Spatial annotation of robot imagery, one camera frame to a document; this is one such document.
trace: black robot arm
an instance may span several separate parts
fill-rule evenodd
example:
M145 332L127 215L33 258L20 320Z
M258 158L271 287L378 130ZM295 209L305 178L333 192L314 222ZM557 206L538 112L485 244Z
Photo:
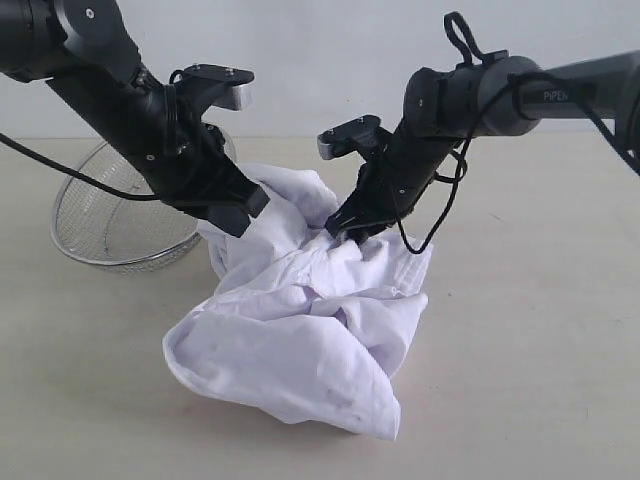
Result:
M245 108L253 73L194 65L162 84L115 0L0 0L0 71L45 80L176 209L241 236L269 201L201 120L211 106Z
M365 116L318 137L324 159L357 151L366 161L354 192L326 224L332 235L363 241L399 223L435 180L454 183L455 196L472 138L524 135L547 118L615 120L612 143L640 174L640 51L543 71L507 51L481 52L457 12L445 17L445 30L463 62L450 72L422 68L412 76L393 133ZM437 173L449 155L459 161L454 179Z

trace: metal strainer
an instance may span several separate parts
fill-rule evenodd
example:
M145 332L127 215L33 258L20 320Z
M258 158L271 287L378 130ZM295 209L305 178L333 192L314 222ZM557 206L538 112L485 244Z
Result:
M236 161L226 138L226 152ZM153 193L144 178L108 143L98 145L78 171L113 188ZM200 241L197 220L162 202L117 198L68 177L53 208L52 237L67 257L119 273L152 272L169 266Z

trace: table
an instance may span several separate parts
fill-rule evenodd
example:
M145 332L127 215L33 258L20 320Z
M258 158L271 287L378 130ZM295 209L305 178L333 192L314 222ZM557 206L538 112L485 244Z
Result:
M340 195L360 163L323 162L312 138L236 141L243 161L317 169ZM74 165L96 143L27 145ZM161 339L215 289L204 243L152 275L68 260L49 236L62 176L0 152L0 478L640 474L640 183L595 133L474 143L394 379L395 443L185 391ZM410 232L447 193L429 189Z

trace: white cloth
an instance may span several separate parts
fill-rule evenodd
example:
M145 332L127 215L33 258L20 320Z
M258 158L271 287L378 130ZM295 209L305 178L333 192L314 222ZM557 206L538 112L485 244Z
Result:
M170 370L199 395L288 424L395 440L390 379L427 306L431 248L414 256L392 231L339 243L322 229L338 201L315 172L240 168L271 203L241 239L200 223L221 283L166 335Z

